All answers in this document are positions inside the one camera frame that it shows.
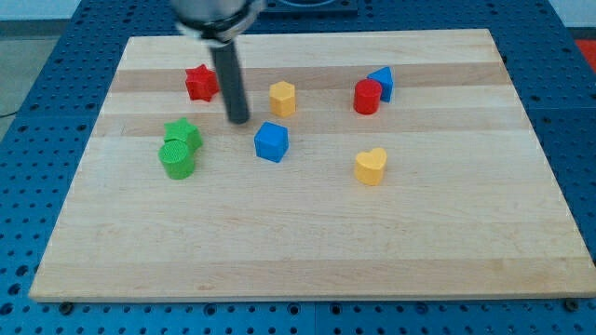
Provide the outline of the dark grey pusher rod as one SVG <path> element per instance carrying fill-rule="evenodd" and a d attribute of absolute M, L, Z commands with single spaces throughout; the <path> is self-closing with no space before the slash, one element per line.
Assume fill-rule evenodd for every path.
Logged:
<path fill-rule="evenodd" d="M 245 124 L 251 114 L 235 43 L 210 47 L 210 55 L 223 94 L 227 120 L 236 125 Z"/>

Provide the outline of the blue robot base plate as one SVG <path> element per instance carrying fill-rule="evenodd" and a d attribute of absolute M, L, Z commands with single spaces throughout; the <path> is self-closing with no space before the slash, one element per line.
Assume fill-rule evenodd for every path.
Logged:
<path fill-rule="evenodd" d="M 264 15 L 357 14 L 359 0 L 265 0 Z"/>

